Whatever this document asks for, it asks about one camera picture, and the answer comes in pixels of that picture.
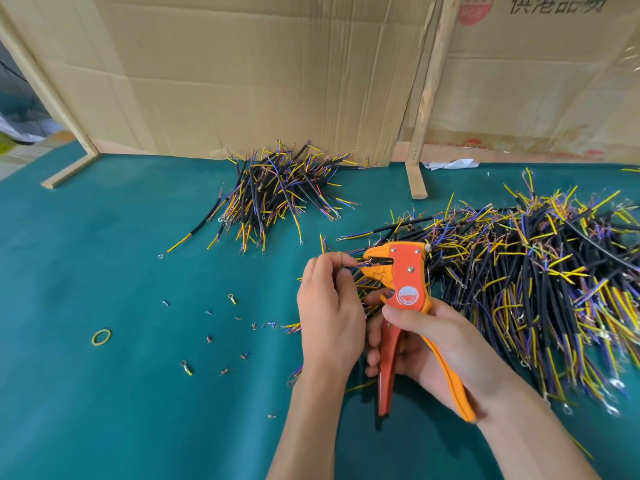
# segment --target white paper scrap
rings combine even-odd
[[[457,170],[460,168],[476,168],[479,165],[479,163],[473,160],[473,158],[462,158],[460,160],[456,160],[450,163],[422,162],[422,164],[424,165],[425,168],[428,168],[429,170],[437,170],[438,168],[444,168],[445,170]]]

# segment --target green table mat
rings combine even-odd
[[[199,222],[220,186],[235,182],[233,165],[107,155],[54,191],[40,186],[82,154],[69,144],[0,182],[2,479],[264,477],[287,414],[287,376],[302,355],[299,334],[261,325],[298,320],[296,278],[319,254],[319,234],[350,250],[362,246],[335,238],[381,225],[389,210],[442,210],[453,191],[473,206],[501,207],[511,204],[503,182],[524,190],[520,165],[425,173],[426,201],[411,201],[402,165],[345,172],[335,193],[361,205],[335,222],[315,211],[301,216],[304,246],[288,219],[269,234],[264,255],[240,255],[231,235],[207,251],[212,223],[158,259]],[[579,184],[585,199],[622,189],[640,200],[638,174],[617,166],[530,167],[539,193]],[[94,347],[101,328],[113,336]],[[585,398],[573,416],[559,413],[605,479],[635,478],[640,466],[640,379],[627,371],[623,380],[631,399],[620,398],[622,418]],[[500,476],[477,428],[411,381],[396,382],[382,422],[375,394],[345,397],[337,479]]]

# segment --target round sticker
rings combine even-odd
[[[412,305],[420,297],[420,293],[412,286],[403,286],[397,293],[398,301],[403,305]]]
[[[463,25],[475,25],[489,15],[495,0],[463,0],[458,21]]]

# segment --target hand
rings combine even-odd
[[[298,291],[305,371],[346,382],[362,353],[364,309],[350,270],[343,268],[357,263],[345,253],[322,254],[307,263]]]
[[[366,305],[381,302],[380,296],[387,290],[371,293]],[[406,330],[402,334],[396,358],[396,373],[411,377],[439,402],[458,413],[444,372],[435,355],[429,350],[421,335],[435,343],[449,366],[459,375],[467,389],[467,396],[481,420],[492,404],[512,385],[524,381],[494,352],[480,332],[466,318],[443,301],[431,298],[430,314],[412,310],[400,310],[385,305],[382,313],[369,323],[369,350],[366,374],[378,373],[382,319]]]

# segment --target cardboard box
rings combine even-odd
[[[0,9],[99,152],[222,159],[311,137],[374,163],[388,162],[396,142],[432,1],[0,0]]]
[[[479,161],[640,163],[639,22],[640,0],[463,0],[425,143],[492,150]],[[457,156],[427,146],[422,160]]]

